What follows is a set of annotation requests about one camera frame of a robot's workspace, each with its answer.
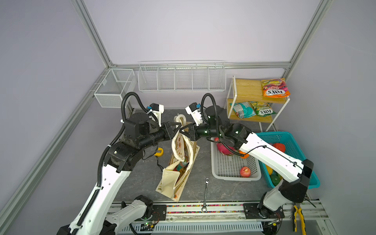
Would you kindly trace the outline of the cream floral tote bag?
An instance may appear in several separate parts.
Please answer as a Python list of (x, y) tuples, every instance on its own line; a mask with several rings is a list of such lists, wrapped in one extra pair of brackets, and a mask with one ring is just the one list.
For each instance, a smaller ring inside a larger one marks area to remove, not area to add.
[(172, 139), (171, 149), (172, 155), (169, 165), (163, 169), (162, 178), (156, 191), (178, 202), (188, 181), (200, 147), (185, 135), (177, 133)]

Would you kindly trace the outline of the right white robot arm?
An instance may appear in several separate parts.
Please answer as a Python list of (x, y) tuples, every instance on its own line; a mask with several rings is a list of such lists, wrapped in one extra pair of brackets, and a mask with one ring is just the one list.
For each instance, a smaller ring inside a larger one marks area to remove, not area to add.
[(293, 158), (262, 140), (250, 128), (230, 122), (226, 111), (218, 105), (210, 106), (203, 115), (202, 107), (192, 103), (186, 107), (186, 112), (194, 122), (181, 127), (179, 132), (191, 141), (218, 138), (233, 154), (240, 157), (250, 155), (282, 176), (282, 181), (265, 193), (259, 202), (258, 211), (262, 217), (278, 211), (288, 202), (299, 204), (304, 201), (313, 172), (312, 161)]

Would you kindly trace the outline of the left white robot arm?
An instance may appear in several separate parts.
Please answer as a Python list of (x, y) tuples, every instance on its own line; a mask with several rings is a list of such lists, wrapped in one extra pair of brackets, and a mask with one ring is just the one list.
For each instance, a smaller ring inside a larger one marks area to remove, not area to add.
[(176, 136), (181, 124), (159, 123), (152, 112), (123, 117), (119, 133), (102, 153), (97, 171), (97, 183), (77, 217), (58, 230), (59, 235), (116, 235), (140, 218), (150, 218), (153, 201), (138, 196), (131, 205), (113, 215), (108, 211), (116, 194), (130, 176), (144, 150)]

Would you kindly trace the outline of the teal snack bag lower shelf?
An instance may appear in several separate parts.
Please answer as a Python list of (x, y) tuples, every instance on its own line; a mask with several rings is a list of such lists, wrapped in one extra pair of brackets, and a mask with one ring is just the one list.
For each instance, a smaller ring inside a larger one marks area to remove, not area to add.
[(236, 116), (240, 119), (251, 118), (256, 115), (256, 112), (254, 111), (252, 105), (248, 101), (235, 103), (233, 110)]

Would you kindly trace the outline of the green Fox's candy bag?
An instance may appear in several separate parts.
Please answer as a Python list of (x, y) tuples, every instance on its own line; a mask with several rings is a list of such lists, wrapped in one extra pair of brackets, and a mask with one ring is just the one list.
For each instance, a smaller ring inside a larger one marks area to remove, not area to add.
[(250, 102), (255, 114), (260, 117), (267, 117), (276, 114), (268, 103), (265, 102)]

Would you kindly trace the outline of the orange Fox's candy bag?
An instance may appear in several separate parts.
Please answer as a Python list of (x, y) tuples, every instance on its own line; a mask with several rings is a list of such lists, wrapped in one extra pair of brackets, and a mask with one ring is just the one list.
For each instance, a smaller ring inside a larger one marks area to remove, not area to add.
[(286, 98), (291, 95), (285, 78), (262, 80), (262, 94), (270, 98)]

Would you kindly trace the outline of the red dragon fruit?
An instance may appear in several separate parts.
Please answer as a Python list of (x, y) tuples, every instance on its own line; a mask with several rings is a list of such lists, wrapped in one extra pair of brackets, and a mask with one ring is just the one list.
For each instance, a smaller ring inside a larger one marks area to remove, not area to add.
[(217, 150), (224, 155), (228, 155), (228, 156), (233, 155), (233, 153), (230, 150), (228, 150), (222, 143), (217, 143), (216, 147), (217, 147)]

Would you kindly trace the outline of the silver combination wrench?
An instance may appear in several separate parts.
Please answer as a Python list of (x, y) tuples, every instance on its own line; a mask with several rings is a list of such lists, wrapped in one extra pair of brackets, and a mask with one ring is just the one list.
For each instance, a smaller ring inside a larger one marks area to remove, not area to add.
[(205, 179), (205, 190), (204, 190), (204, 200), (203, 200), (203, 206), (201, 208), (201, 211), (203, 213), (207, 212), (207, 195), (208, 195), (208, 184), (209, 184), (209, 178)]

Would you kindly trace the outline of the red apple front basket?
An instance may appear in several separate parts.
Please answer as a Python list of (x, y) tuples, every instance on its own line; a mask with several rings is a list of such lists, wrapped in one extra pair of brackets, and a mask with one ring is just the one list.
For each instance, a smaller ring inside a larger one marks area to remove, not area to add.
[(243, 178), (249, 178), (251, 176), (252, 172), (251, 172), (251, 169), (249, 167), (246, 167), (244, 166), (241, 170), (240, 170), (240, 175), (241, 177)]

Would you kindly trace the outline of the white two-tier wooden shelf rack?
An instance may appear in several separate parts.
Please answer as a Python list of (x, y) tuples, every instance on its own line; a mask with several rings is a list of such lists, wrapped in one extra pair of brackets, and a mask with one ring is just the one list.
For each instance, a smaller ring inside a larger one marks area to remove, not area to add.
[(278, 128), (275, 125), (276, 120), (285, 109), (287, 104), (290, 102), (290, 98), (268, 98), (264, 97), (262, 93), (262, 85), (260, 80), (250, 80), (250, 79), (239, 79), (233, 78), (231, 79), (231, 84), (229, 87), (229, 92), (225, 102), (225, 108), (228, 113), (228, 118), (232, 120), (241, 120), (233, 111), (234, 103), (239, 102), (246, 102), (246, 101), (260, 101), (264, 103), (268, 103), (270, 105), (273, 104), (280, 104), (281, 108), (277, 111), (276, 114), (267, 116), (267, 117), (260, 117), (260, 116), (253, 116), (250, 118), (245, 118), (244, 121), (251, 121), (257, 122), (260, 127), (260, 131), (263, 132), (262, 124), (267, 123), (268, 127), (266, 128), (266, 132), (268, 131), (278, 131)]

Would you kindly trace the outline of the red tomato in teal basket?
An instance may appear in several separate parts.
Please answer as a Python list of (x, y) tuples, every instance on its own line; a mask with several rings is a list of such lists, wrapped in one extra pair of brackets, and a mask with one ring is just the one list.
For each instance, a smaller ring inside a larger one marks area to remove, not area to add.
[(277, 150), (279, 150), (279, 151), (281, 151), (281, 152), (283, 152), (283, 153), (286, 152), (286, 146), (285, 146), (284, 144), (281, 144), (281, 143), (275, 143), (275, 144), (273, 144), (273, 146), (274, 146)]

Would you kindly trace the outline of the green bell pepper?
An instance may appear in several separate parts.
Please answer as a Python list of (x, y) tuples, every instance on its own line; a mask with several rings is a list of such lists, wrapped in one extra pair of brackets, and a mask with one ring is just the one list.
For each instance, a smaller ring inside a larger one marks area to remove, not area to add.
[(280, 177), (279, 175), (271, 174), (270, 179), (273, 186), (277, 186), (281, 182), (282, 177)]

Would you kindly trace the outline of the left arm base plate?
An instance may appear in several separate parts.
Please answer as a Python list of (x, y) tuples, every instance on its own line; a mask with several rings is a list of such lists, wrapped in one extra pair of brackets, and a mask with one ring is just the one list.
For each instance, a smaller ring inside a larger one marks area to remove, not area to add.
[(136, 221), (165, 221), (167, 216), (167, 205), (153, 205), (152, 209), (147, 209), (146, 215), (136, 219)]

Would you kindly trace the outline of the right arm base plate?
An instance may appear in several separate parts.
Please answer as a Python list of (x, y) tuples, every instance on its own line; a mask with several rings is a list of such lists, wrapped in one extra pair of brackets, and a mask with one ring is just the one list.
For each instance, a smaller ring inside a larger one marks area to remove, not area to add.
[(246, 219), (283, 219), (285, 218), (282, 207), (276, 211), (271, 211), (268, 208), (258, 208), (259, 203), (244, 203), (243, 209)]

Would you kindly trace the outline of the yellow handled pliers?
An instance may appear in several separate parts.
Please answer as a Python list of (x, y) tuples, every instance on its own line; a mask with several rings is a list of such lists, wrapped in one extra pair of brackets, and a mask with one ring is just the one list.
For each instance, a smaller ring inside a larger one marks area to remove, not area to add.
[(306, 235), (306, 223), (305, 223), (305, 217), (302, 212), (302, 208), (300, 204), (294, 204), (293, 205), (293, 213), (292, 213), (292, 231), (297, 232), (297, 218), (299, 217), (300, 223), (301, 223), (301, 230), (302, 230), (302, 235)]

